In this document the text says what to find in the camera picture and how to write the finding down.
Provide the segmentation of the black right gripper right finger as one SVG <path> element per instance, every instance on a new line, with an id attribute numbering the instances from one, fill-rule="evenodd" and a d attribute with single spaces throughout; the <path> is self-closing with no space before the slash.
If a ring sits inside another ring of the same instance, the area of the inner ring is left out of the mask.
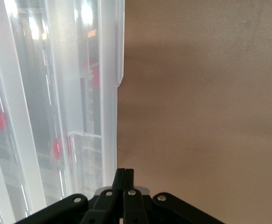
<path id="1" fill-rule="evenodd" d="M 153 197 L 134 187 L 134 170 L 125 169 L 123 180 L 125 224 L 221 224 L 222 221 L 176 196 L 161 192 Z"/>

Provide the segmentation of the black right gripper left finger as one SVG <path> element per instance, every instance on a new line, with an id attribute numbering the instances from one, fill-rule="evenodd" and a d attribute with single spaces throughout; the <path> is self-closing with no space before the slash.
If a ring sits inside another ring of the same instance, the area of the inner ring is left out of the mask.
<path id="1" fill-rule="evenodd" d="M 99 189 L 100 194 L 88 199 L 73 194 L 35 214 L 18 221 L 18 224 L 105 224 L 122 190 L 125 169 L 118 168 L 113 184 Z"/>

